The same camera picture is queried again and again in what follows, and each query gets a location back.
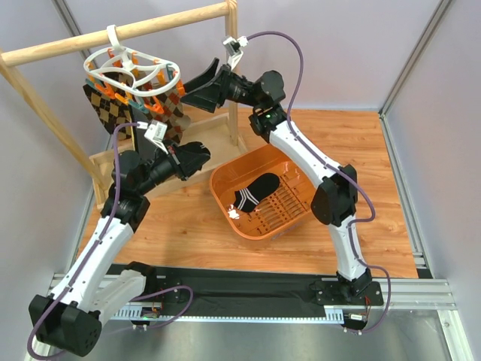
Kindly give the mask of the black striped ankle sock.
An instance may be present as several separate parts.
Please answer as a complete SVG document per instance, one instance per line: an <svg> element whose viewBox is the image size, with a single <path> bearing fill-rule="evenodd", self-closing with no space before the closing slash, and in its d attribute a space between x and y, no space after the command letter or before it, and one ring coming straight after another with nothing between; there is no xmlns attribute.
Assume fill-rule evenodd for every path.
<svg viewBox="0 0 481 361"><path fill-rule="evenodd" d="M244 213L250 213L262 200L273 194L279 186L280 178L276 174L262 174L249 186L234 192L235 201L233 205Z"/></svg>

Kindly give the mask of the black sock yellow trim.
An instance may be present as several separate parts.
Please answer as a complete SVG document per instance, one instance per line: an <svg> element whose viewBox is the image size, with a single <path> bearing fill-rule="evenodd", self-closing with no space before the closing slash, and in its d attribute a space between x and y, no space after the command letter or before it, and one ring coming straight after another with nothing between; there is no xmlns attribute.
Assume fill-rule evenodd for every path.
<svg viewBox="0 0 481 361"><path fill-rule="evenodd" d="M129 108L132 116L132 121L134 123L138 123L140 121L150 123L152 121L149 121L147 119L147 115L142 111L138 110L137 108L133 108L132 106L130 106ZM159 148L157 148L155 145L151 144L144 138L144 130L135 127L133 129L133 138L135 150L139 154L141 160L145 162L154 161L155 159L163 159L167 156L167 154L163 153Z"/></svg>

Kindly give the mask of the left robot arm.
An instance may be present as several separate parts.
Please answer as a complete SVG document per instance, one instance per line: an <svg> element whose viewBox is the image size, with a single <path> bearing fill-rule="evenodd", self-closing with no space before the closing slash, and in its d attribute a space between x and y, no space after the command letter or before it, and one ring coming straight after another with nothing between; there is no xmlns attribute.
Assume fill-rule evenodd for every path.
<svg viewBox="0 0 481 361"><path fill-rule="evenodd" d="M164 294L156 270L141 262L129 263L103 290L98 287L120 249L138 230L150 207L147 193L170 177L186 181L210 160L199 141L184 145L164 141L153 158L134 150L114 152L107 201L94 234L64 278L48 296L36 295L29 304L38 340L76 356L86 356L97 344L103 325L130 301L157 303Z"/></svg>

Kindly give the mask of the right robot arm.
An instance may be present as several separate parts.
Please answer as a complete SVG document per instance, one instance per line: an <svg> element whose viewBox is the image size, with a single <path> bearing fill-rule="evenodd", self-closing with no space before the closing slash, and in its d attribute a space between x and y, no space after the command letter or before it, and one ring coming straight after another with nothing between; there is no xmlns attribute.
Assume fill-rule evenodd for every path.
<svg viewBox="0 0 481 361"><path fill-rule="evenodd" d="M186 93L181 101L203 111L214 112L225 101L252 107L249 120L254 133L288 156L316 189L311 211L328 227L337 257L336 281L317 281L318 294L329 302L362 299L372 276L355 227L356 170L329 159L290 120L280 104L286 97L282 75L271 70L250 81L214 59L206 71L184 83L183 88Z"/></svg>

